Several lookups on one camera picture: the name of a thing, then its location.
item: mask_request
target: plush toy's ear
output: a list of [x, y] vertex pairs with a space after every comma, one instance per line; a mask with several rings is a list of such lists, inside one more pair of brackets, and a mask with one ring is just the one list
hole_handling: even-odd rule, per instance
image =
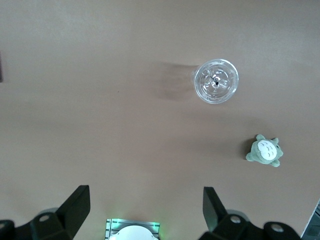
[[276, 137], [276, 138], [274, 138], [274, 139], [272, 139], [272, 141], [274, 141], [276, 144], [278, 144], [279, 143], [279, 139]]
[[262, 139], [266, 139], [263, 135], [261, 134], [258, 134], [256, 137], [255, 137], [257, 140], [262, 140]]
[[271, 164], [272, 166], [274, 166], [274, 167], [279, 167], [280, 162], [279, 162], [279, 160], [277, 159], [277, 160], [274, 160], [273, 162], [271, 162], [270, 164]]

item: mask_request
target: plush toy's foot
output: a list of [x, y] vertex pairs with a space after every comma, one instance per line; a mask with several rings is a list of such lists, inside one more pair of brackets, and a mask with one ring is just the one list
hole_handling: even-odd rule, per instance
[[254, 161], [254, 160], [252, 159], [251, 153], [248, 153], [248, 154], [245, 156], [245, 159], [247, 159], [249, 162], [253, 162], [253, 161]]

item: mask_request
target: stuffed animal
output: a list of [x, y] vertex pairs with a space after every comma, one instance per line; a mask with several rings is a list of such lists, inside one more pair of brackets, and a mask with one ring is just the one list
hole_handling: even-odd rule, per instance
[[250, 162], [257, 161], [261, 164], [270, 164], [279, 167], [279, 158], [284, 154], [278, 145], [279, 139], [266, 139], [263, 135], [256, 136], [256, 140], [251, 147], [251, 152], [246, 155]]

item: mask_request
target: white round object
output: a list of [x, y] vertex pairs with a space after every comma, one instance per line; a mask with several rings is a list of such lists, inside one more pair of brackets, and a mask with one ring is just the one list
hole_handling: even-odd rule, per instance
[[261, 140], [258, 142], [258, 148], [261, 152], [261, 156], [265, 160], [273, 160], [277, 156], [277, 148], [270, 141]]
[[143, 226], [126, 226], [110, 237], [109, 240], [158, 240]]

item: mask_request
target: table surface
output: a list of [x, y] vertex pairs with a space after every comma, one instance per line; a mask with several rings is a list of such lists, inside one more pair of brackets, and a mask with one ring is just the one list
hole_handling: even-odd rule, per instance
[[[204, 186], [253, 224], [301, 234], [319, 200], [319, 1], [1, 1], [0, 219], [19, 226], [89, 185], [76, 240], [105, 220], [160, 222], [198, 239]], [[232, 62], [227, 102], [191, 71]], [[279, 138], [278, 168], [248, 162]]]

